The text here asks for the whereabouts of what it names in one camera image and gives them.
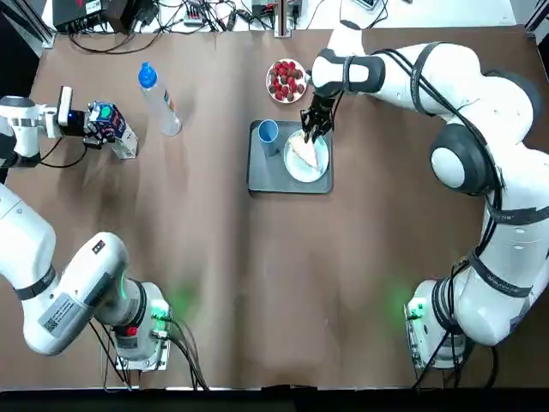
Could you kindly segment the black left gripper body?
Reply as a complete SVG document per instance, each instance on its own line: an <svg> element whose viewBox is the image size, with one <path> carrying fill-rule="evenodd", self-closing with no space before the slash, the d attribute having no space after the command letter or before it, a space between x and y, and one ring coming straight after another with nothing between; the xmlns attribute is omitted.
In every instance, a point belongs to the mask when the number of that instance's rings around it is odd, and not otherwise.
<svg viewBox="0 0 549 412"><path fill-rule="evenodd" d="M91 135L88 125L89 112L70 110L67 120L67 135L87 137Z"/></svg>

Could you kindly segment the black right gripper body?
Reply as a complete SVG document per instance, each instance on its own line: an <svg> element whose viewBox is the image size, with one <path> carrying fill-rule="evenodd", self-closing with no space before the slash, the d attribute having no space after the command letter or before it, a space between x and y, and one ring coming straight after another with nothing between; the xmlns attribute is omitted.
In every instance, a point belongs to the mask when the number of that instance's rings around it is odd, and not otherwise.
<svg viewBox="0 0 549 412"><path fill-rule="evenodd" d="M335 125L335 113L341 97L342 92L330 96L322 96L317 93L312 95L312 101L308 109L314 112L314 126L324 121L332 121Z"/></svg>

